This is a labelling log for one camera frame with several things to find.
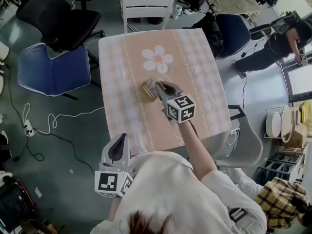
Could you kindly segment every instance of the blue chair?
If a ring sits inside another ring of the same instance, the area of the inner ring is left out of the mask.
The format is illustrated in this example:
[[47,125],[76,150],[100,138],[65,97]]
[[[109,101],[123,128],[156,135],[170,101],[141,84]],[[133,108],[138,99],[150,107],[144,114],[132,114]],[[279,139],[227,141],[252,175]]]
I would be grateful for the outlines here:
[[21,51],[18,62],[18,84],[46,96],[63,95],[91,82],[88,51],[81,46],[50,58],[44,43]]
[[216,59],[224,59],[235,55],[250,41],[251,36],[243,19],[238,15],[219,14],[216,23],[223,35],[223,51]]

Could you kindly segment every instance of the floor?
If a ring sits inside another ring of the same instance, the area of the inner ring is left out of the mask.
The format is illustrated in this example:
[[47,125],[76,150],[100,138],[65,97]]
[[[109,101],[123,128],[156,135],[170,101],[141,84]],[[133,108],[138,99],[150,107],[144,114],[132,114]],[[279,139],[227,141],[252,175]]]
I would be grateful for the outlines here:
[[[96,29],[104,29],[108,36],[123,33],[119,0],[93,0],[88,4],[88,8],[98,10],[102,14]],[[167,28],[189,27],[202,17],[202,14],[197,13],[191,16],[183,15],[177,20],[170,19]],[[159,28],[159,26],[145,22],[134,23],[134,26],[139,31]],[[40,37],[37,29],[16,17],[0,29],[0,41],[10,47],[6,63],[11,67],[14,106],[22,115],[24,105],[30,103],[31,110],[28,118],[32,126],[45,131],[49,113],[76,115],[103,106],[103,101],[101,90],[93,85],[70,93],[78,97],[78,101],[62,96],[44,97],[17,85],[15,77],[19,52],[38,43]],[[86,45],[98,55],[98,38],[88,40]],[[245,49],[252,46],[254,42],[250,42]],[[228,104],[231,105],[242,105],[242,90],[246,80],[240,78],[232,67],[233,62],[240,59],[241,53],[224,60],[217,60]],[[2,69],[5,71],[5,89],[0,97],[0,113],[5,114],[7,119],[1,128],[5,129],[9,136],[9,148],[13,156],[19,156],[26,143],[26,136],[10,103],[9,71],[6,68]],[[97,71],[92,72],[92,77],[99,81]],[[259,162],[261,164],[270,155],[274,146],[272,140],[263,138],[266,109],[288,103],[287,89],[279,67],[273,65],[264,71],[249,73],[244,98],[245,112],[254,130],[263,141],[263,156]],[[71,140],[75,145],[77,156],[89,163],[93,170],[97,169],[102,148],[109,141],[104,110],[77,118],[60,118],[58,128],[53,130],[53,133]],[[42,153],[45,160],[38,162],[28,151],[25,151],[18,162],[8,163],[6,170],[24,182],[43,217],[49,215],[57,228],[65,225],[64,233],[89,233],[94,222],[107,217],[111,203],[110,199],[103,198],[94,192],[94,177],[90,169],[75,160],[73,148],[68,142],[54,136],[36,135],[29,139],[29,147],[33,153]],[[225,144],[222,151],[228,152],[231,148]],[[245,171],[252,176],[256,168],[257,166],[254,166]],[[35,194],[36,187],[42,193],[41,198]]]

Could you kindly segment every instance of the black office chair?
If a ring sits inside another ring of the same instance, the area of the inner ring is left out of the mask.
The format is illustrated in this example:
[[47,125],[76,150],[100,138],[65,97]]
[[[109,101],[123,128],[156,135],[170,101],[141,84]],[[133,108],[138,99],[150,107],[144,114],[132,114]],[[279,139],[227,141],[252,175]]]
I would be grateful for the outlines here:
[[[39,29],[41,42],[54,51],[74,50],[89,37],[106,36],[103,30],[94,31],[101,15],[86,9],[86,2],[91,0],[75,1],[81,2],[81,10],[72,10],[66,0],[21,0],[16,16]],[[88,55],[98,65],[98,59],[89,50]]]

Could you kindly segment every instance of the table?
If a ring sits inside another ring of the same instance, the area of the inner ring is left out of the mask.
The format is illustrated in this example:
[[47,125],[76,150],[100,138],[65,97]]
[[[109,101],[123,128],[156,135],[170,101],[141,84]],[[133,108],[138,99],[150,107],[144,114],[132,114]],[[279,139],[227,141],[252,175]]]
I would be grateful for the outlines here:
[[176,124],[141,89],[153,76],[173,82],[196,102],[192,120],[200,139],[231,128],[222,81],[201,29],[129,33],[99,41],[99,64],[110,137],[129,135],[132,154],[184,146]]
[[256,0],[207,0],[209,4],[214,2],[213,11],[216,14],[248,14],[261,11]]

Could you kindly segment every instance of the hand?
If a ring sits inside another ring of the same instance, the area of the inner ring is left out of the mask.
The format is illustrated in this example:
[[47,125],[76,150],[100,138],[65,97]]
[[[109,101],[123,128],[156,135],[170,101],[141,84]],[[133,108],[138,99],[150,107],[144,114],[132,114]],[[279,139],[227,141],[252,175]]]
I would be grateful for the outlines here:
[[300,55],[296,55],[296,62],[301,65],[301,56]]

